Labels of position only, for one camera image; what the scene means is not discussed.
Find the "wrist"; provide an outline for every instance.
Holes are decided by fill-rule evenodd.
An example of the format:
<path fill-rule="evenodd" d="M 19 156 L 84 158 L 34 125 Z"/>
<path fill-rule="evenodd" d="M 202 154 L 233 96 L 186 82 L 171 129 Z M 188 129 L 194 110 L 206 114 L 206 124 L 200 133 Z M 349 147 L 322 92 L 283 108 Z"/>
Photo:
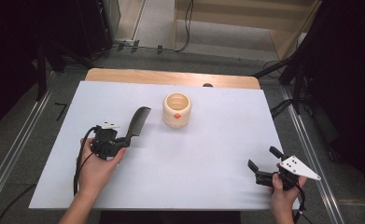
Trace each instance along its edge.
<path fill-rule="evenodd" d="M 98 190 L 79 189 L 75 197 L 95 202 L 97 198 L 100 196 L 100 193 L 101 191 Z"/>
<path fill-rule="evenodd" d="M 273 212 L 273 216 L 275 218 L 275 223 L 277 224 L 293 224 L 292 211 L 281 213 Z"/>

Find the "wire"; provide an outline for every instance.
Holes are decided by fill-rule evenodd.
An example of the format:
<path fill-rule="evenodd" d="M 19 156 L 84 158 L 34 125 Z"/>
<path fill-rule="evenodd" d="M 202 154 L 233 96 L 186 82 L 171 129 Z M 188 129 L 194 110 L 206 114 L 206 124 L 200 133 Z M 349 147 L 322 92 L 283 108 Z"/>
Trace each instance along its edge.
<path fill-rule="evenodd" d="M 302 217 L 304 217 L 308 222 L 310 222 L 311 224 L 314 224 L 312 221 L 310 221 L 310 219 L 308 219 L 307 216 L 305 216 L 304 214 L 302 214 Z"/>
<path fill-rule="evenodd" d="M 120 45 L 116 45 L 114 47 L 112 47 L 111 49 L 108 49 L 108 50 L 105 50 L 103 52 L 109 52 L 111 50 L 114 50 L 114 49 L 118 49 Z M 152 47 L 141 47 L 141 46 L 128 46 L 128 45 L 124 45 L 123 46 L 124 48 L 131 48 L 131 49 L 155 49 L 155 50 L 158 50 L 157 48 L 152 48 Z M 176 52 L 175 49 L 161 49 L 162 51 L 171 51 L 171 52 Z"/>
<path fill-rule="evenodd" d="M 81 161 L 82 161 L 82 152 L 83 152 L 83 148 L 84 148 L 84 145 L 87 141 L 87 138 L 89 137 L 89 134 L 92 132 L 92 131 L 96 131 L 98 130 L 97 127 L 92 127 L 90 128 L 86 135 L 84 136 L 83 140 L 82 140 L 82 143 L 80 145 L 80 151 L 79 151 L 79 155 L 77 156 L 77 169 L 75 171 L 75 176 L 74 176 L 74 195 L 77 194 L 77 181 L 79 179 L 79 174 L 80 174 L 80 170 L 81 168 L 83 167 L 84 163 L 86 162 L 86 160 L 92 155 L 90 155 L 88 158 L 86 158 L 86 160 L 81 164 Z"/>
<path fill-rule="evenodd" d="M 188 25 L 188 14 L 189 14 L 189 9 L 190 9 L 190 17 L 189 17 L 189 25 Z M 185 45 L 181 48 L 181 49 L 177 49 L 176 52 L 182 51 L 185 48 L 187 48 L 189 46 L 189 42 L 190 42 L 190 23 L 191 23 L 191 15 L 193 14 L 193 0 L 190 1 L 188 9 L 186 10 L 186 14 L 185 14 L 185 29 L 186 29 L 186 42 Z"/>
<path fill-rule="evenodd" d="M 267 63 L 265 63 L 263 66 L 262 66 L 262 68 L 261 68 L 261 70 L 264 70 L 264 67 L 266 67 L 266 65 L 268 64 L 268 63 L 280 63 L 281 61 L 269 61 L 269 62 L 267 62 Z M 272 77 L 272 76 L 270 76 L 269 74 L 266 74 L 266 76 L 267 77 L 270 77 L 270 78 L 278 78 L 278 77 Z"/>
<path fill-rule="evenodd" d="M 272 114 L 272 118 L 275 119 L 275 117 L 277 117 L 279 114 L 281 114 L 281 112 L 283 112 L 292 103 L 293 103 L 292 99 L 287 99 L 287 100 L 281 102 L 279 105 L 272 108 L 270 110 L 270 112 Z"/>
<path fill-rule="evenodd" d="M 296 183 L 296 186 L 295 186 L 299 192 L 301 193 L 301 198 L 302 198 L 302 201 L 301 201 L 301 205 L 299 206 L 299 209 L 298 211 L 296 212 L 295 214 L 295 217 L 293 218 L 293 222 L 294 223 L 298 223 L 298 220 L 299 220 L 299 217 L 303 214 L 303 211 L 306 210 L 304 204 L 305 204 L 305 194 L 304 194 L 304 191 L 303 189 L 301 188 L 301 186 L 299 185 L 299 181 Z"/>
<path fill-rule="evenodd" d="M 94 59 L 91 59 L 89 60 L 88 62 L 89 63 L 93 63 L 95 61 L 97 61 L 98 59 L 100 59 L 101 57 L 103 57 L 103 55 L 106 53 L 106 51 L 100 51 L 98 53 L 94 53 L 92 55 L 95 55 L 95 54 L 99 54 L 97 57 L 95 57 Z M 76 61 L 68 61 L 66 59 L 63 60 L 65 62 L 66 65 L 71 65 L 71 64 L 77 64 L 78 62 Z"/>
<path fill-rule="evenodd" d="M 17 196 L 6 208 L 5 210 L 2 212 L 2 214 L 0 215 L 0 223 L 2 221 L 2 218 L 5 216 L 5 214 L 7 213 L 8 209 L 13 206 L 13 204 L 18 201 L 24 194 L 26 194 L 28 191 L 30 191 L 31 189 L 33 189 L 34 187 L 36 187 L 37 185 L 37 181 L 39 180 L 39 178 L 36 179 L 35 183 L 30 185 L 30 187 L 28 187 L 25 191 L 23 191 L 21 194 L 19 194 L 19 196 Z"/>

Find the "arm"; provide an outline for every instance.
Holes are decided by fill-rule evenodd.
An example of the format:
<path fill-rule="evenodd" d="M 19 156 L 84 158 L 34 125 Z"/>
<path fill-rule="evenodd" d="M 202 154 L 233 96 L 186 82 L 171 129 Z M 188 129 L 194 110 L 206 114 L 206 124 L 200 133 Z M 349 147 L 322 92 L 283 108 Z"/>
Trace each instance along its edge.
<path fill-rule="evenodd" d="M 122 148 L 111 161 L 104 161 L 97 156 L 91 156 L 92 138 L 87 139 L 82 153 L 82 162 L 87 159 L 79 174 L 79 191 L 66 210 L 60 223 L 85 223 L 92 206 L 99 197 L 101 190 L 109 181 L 113 170 L 123 159 L 126 148 Z"/>
<path fill-rule="evenodd" d="M 307 178 L 299 176 L 299 185 L 304 186 Z M 272 196 L 272 213 L 277 224 L 293 224 L 292 205 L 300 194 L 297 188 L 283 191 L 282 180 L 278 174 L 273 175 L 274 194 Z"/>

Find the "human hand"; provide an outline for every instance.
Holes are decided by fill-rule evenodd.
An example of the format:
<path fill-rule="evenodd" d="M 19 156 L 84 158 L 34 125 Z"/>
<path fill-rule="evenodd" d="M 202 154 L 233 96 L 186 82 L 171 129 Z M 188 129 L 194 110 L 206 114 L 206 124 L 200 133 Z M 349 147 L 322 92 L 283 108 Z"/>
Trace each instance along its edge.
<path fill-rule="evenodd" d="M 307 181 L 307 177 L 299 176 L 299 186 L 302 188 Z M 300 194 L 297 188 L 288 191 L 283 190 L 282 179 L 279 174 L 273 175 L 273 196 L 272 196 L 272 213 L 276 223 L 293 223 L 292 205 Z"/>
<path fill-rule="evenodd" d="M 81 163 L 84 165 L 81 167 L 79 172 L 79 191 L 86 192 L 89 194 L 96 194 L 97 196 L 100 194 L 101 190 L 107 184 L 112 175 L 113 170 L 123 159 L 124 153 L 126 152 L 126 148 L 123 147 L 119 150 L 118 154 L 115 158 L 110 161 L 105 161 L 98 158 L 95 155 L 92 155 L 91 152 L 91 144 L 93 138 L 88 138 L 84 144 L 84 148 L 82 151 Z"/>

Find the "white table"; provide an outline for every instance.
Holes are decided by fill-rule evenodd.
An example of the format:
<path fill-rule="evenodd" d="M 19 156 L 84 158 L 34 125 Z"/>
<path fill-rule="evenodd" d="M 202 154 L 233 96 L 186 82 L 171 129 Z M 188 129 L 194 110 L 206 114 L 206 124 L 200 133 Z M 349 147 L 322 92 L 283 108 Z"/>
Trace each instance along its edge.
<path fill-rule="evenodd" d="M 174 91 L 193 103 L 190 123 L 178 130 L 161 119 L 162 99 Z M 270 193 L 246 166 L 251 159 L 262 171 L 276 171 L 279 160 L 269 147 L 282 150 L 263 91 L 96 81 L 82 81 L 77 88 L 30 208 L 67 208 L 79 139 L 104 121 L 117 123 L 118 137 L 124 136 L 143 105 L 152 110 L 141 135 L 133 138 L 94 208 L 270 208 Z"/>

